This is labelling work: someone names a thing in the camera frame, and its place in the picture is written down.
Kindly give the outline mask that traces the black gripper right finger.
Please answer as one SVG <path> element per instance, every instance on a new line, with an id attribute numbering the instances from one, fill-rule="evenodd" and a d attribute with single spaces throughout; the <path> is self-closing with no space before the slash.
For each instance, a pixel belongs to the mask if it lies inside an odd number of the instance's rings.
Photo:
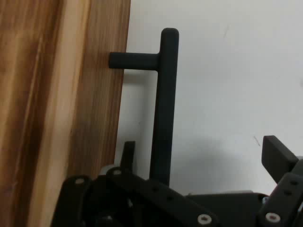
<path id="1" fill-rule="evenodd" d="M 258 225 L 301 227 L 303 160 L 272 135 L 263 137 L 261 162 L 277 185 L 258 212 Z"/>

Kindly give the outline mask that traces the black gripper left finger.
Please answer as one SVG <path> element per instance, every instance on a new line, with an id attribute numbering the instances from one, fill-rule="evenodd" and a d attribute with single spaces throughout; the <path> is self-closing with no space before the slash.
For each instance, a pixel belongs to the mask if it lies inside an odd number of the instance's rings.
<path id="1" fill-rule="evenodd" d="M 218 227 L 218 217 L 157 181 L 132 172 L 135 143 L 124 145 L 120 166 L 90 179 L 67 178 L 53 227 Z"/>

